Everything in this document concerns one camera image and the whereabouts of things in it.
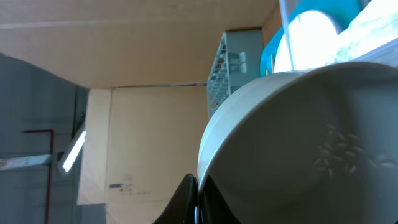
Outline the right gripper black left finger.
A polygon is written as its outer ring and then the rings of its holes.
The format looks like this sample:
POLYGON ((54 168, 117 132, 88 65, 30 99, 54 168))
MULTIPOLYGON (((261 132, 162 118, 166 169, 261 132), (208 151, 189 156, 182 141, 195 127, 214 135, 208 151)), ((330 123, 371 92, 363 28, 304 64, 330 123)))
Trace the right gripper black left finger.
POLYGON ((154 224, 194 224, 196 202, 196 178, 186 174, 154 224))

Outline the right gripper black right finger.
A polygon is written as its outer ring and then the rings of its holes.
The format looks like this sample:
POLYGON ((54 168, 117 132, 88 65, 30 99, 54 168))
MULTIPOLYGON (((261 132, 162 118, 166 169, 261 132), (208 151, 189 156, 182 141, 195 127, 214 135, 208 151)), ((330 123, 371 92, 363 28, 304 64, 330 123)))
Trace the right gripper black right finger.
POLYGON ((208 176, 200 200, 200 223, 240 224, 224 200, 214 180, 208 176))

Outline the grey bowl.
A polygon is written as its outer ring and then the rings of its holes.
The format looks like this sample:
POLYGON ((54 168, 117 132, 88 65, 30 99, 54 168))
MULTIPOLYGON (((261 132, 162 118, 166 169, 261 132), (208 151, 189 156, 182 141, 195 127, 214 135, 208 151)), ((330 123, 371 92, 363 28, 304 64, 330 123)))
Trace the grey bowl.
POLYGON ((348 62, 258 78, 210 118, 198 157, 241 223, 396 223, 397 69, 348 62))

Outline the large pink plate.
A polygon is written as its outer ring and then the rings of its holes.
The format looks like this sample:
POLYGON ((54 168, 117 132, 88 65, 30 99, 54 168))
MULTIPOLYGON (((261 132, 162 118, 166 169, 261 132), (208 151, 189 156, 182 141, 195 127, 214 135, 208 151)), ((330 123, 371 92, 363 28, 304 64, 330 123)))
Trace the large pink plate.
POLYGON ((289 24, 290 47, 283 35, 274 62, 274 72, 322 67, 336 54, 339 26, 328 14, 309 10, 289 24))

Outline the white tissue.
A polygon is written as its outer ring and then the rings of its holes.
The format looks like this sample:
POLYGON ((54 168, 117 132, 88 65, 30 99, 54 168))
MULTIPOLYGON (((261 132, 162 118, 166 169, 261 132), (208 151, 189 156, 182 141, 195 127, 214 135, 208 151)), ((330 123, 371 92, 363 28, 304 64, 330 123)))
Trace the white tissue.
POLYGON ((333 63, 347 62, 397 40, 397 0, 371 0, 338 34, 333 63))

